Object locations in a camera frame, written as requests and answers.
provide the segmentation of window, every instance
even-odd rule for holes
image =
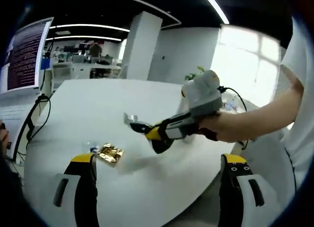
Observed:
[[[124,39],[124,40],[121,42],[118,59],[121,59],[121,60],[123,59],[124,51],[126,50],[127,41],[128,41],[127,39]]]
[[[234,88],[258,107],[272,101],[280,60],[279,42],[262,33],[224,25],[211,69],[220,85]]]

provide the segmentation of green leaf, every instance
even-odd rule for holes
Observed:
[[[190,81],[195,78],[195,74],[188,74],[184,77],[185,80]]]
[[[205,69],[202,68],[201,66],[197,66],[197,68],[198,68],[199,70],[201,70],[202,72],[205,72]]]

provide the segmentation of human hand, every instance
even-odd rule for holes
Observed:
[[[2,142],[2,155],[3,157],[5,157],[5,153],[6,153],[6,148],[8,146],[9,143],[9,132],[4,129],[4,123],[2,122],[2,120],[0,120],[0,140]]]
[[[210,140],[231,143],[237,141],[237,127],[237,114],[218,112],[217,115],[206,117],[199,122],[198,134]]]

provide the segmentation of black ceiling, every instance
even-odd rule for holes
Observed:
[[[207,0],[142,0],[181,22],[170,28],[220,27],[222,21]],[[290,14],[282,0],[216,0],[231,25],[261,31],[281,40],[286,47],[291,37]],[[154,8],[134,0],[38,0],[22,25],[54,17],[52,25],[98,24],[129,29],[132,19],[142,11],[163,18],[162,26],[178,22]],[[124,39],[128,33],[98,27],[66,27],[51,29],[48,37],[56,31],[68,30],[71,35],[106,36]]]

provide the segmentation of gold wrapper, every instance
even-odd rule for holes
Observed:
[[[104,161],[110,163],[117,163],[123,154],[123,150],[118,149],[117,147],[111,144],[105,144],[98,152],[97,155]]]

